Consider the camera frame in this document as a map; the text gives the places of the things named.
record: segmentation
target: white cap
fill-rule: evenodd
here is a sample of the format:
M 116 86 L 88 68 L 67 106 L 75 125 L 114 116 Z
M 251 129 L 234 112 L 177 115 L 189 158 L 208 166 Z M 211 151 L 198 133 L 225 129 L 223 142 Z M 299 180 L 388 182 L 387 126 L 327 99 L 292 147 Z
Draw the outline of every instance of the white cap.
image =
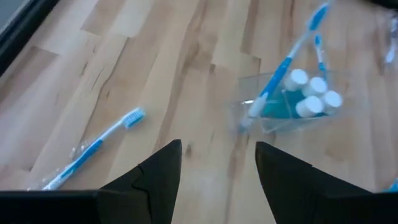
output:
M 325 113 L 333 114 L 338 108 L 343 105 L 343 98 L 335 91 L 328 91 L 321 97 L 325 104 Z
M 328 85 L 320 77 L 311 78 L 310 82 L 303 88 L 304 96 L 320 96 L 328 91 Z
M 296 105 L 296 112 L 302 118 L 310 118 L 318 113 L 321 113 L 324 109 L 324 105 L 316 96 L 309 96 L 306 99 L 300 101 Z
M 284 80 L 285 88 L 288 91 L 295 91 L 308 83 L 308 75 L 302 69 L 293 70 Z

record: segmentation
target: blue liquid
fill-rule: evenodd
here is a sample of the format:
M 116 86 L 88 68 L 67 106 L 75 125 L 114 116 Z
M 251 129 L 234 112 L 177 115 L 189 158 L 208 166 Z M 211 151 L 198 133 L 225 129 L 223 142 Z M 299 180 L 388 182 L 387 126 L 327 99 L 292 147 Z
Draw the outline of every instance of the blue liquid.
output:
M 281 87 L 269 98 L 264 107 L 261 117 L 275 119 L 300 119 L 295 107 L 296 104 L 305 99 L 301 90 L 287 91 Z
M 315 115 L 315 118 L 321 118 L 323 116 L 329 116 L 328 114 L 322 112 L 322 113 L 318 113 L 317 115 Z

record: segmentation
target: clear plastic box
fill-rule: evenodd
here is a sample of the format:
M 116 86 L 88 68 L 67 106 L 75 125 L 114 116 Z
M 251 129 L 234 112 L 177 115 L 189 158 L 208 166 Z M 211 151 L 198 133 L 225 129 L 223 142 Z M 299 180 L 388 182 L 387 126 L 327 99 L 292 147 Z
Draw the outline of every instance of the clear plastic box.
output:
M 292 110 L 292 95 L 284 91 L 282 86 L 283 81 L 277 88 L 277 91 L 269 97 L 266 108 L 270 106 L 277 106 L 276 113 L 267 113 L 266 116 L 259 116 L 254 118 L 253 126 L 249 130 L 258 131 L 259 129 L 264 134 L 269 134 L 274 131 L 287 132 L 297 131 L 304 128 L 325 125 L 331 119 L 339 118 L 346 114 L 350 114 L 353 110 L 357 110 L 358 99 L 356 82 L 352 81 L 352 76 L 345 72 L 327 71 L 325 74 L 320 71 L 311 72 L 306 71 L 309 78 L 312 77 L 326 77 L 328 89 L 338 92 L 343 97 L 343 106 L 331 115 L 318 115 L 312 118 L 297 118 L 293 115 Z M 240 120 L 250 108 L 253 100 L 266 86 L 271 79 L 273 73 L 263 73 L 251 77 L 240 78 L 237 87 L 233 94 L 233 102 L 229 106 L 229 123 L 233 130 L 237 130 Z

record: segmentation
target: toothbrush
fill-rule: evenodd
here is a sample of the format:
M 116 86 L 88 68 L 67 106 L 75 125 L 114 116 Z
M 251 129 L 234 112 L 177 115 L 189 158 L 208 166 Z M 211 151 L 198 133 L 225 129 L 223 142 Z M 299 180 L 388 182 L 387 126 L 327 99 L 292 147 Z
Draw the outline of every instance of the toothbrush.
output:
M 317 33 L 315 35 L 314 45 L 315 45 L 315 50 L 317 51 L 319 71 L 322 72 L 323 79 L 325 79 L 325 81 L 327 82 L 328 80 L 327 80 L 327 74 L 326 74 L 326 65 L 325 65 L 324 58 L 323 58 L 321 34 Z
M 98 137 L 91 145 L 83 152 L 79 158 L 69 164 L 65 170 L 57 175 L 50 183 L 48 183 L 42 190 L 56 190 L 65 181 L 72 176 L 72 174 L 81 167 L 102 145 L 112 133 L 115 132 L 120 126 L 124 126 L 126 129 L 133 127 L 140 120 L 145 118 L 145 111 L 140 108 L 136 108 L 128 114 L 124 115 L 118 122 L 106 130 L 100 137 Z
M 266 105 L 266 101 L 268 96 L 271 96 L 275 89 L 277 88 L 280 81 L 283 79 L 284 75 L 287 72 L 290 64 L 293 61 L 293 58 L 297 55 L 302 45 L 307 41 L 308 38 L 312 35 L 314 31 L 316 31 L 319 25 L 322 23 L 325 15 L 329 10 L 329 3 L 322 4 L 312 15 L 309 20 L 307 30 L 302 36 L 296 41 L 290 53 L 287 57 L 282 61 L 274 75 L 272 76 L 269 83 L 264 87 L 261 91 L 260 95 L 254 100 L 254 103 L 249 108 L 248 112 L 244 115 L 244 118 L 241 120 L 241 124 L 239 125 L 239 132 L 245 132 L 253 122 L 253 118 L 259 116 L 261 110 Z
M 388 51 L 385 62 L 392 63 L 395 57 L 396 48 L 397 48 L 397 38 L 398 38 L 398 17 L 395 16 L 391 20 L 391 31 L 390 31 L 390 50 Z

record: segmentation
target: wooden floor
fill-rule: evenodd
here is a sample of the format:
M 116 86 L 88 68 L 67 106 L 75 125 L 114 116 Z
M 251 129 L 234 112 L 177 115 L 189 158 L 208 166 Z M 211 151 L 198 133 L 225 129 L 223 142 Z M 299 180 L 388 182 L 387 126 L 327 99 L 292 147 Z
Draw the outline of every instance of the wooden floor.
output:
M 0 189 L 26 189 L 70 162 L 129 110 L 147 119 L 115 134 L 63 189 L 119 177 L 183 142 L 173 223 L 274 223 L 226 104 L 239 77 L 273 71 L 319 0 L 61 0 L 0 79 Z M 387 12 L 336 0 L 322 32 L 333 70 L 360 86 L 360 108 L 326 128 L 261 139 L 368 190 L 398 176 L 398 74 L 386 73 Z M 312 46 L 295 68 L 314 69 Z

